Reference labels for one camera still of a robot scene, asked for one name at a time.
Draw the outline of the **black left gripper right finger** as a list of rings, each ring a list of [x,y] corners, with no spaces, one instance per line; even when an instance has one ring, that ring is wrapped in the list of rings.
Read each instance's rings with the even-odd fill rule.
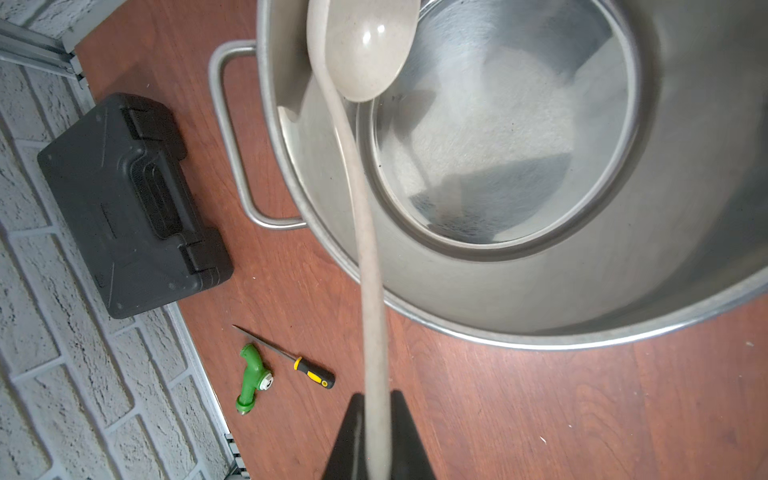
[[[435,480],[436,476],[401,391],[391,392],[391,407],[393,448],[391,479]]]

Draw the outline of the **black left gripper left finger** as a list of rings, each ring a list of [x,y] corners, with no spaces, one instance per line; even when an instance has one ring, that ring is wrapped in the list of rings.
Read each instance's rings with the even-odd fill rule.
[[[366,478],[364,434],[364,395],[355,393],[350,399],[330,452],[322,476],[323,480]]]

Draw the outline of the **beige plastic ladle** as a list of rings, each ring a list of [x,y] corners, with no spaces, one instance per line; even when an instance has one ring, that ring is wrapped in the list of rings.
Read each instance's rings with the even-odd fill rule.
[[[415,39],[417,1],[323,1],[308,6],[306,38],[313,75],[330,113],[345,165],[360,272],[365,369],[365,460],[371,479],[392,473],[388,328],[368,181],[344,104],[384,93]]]

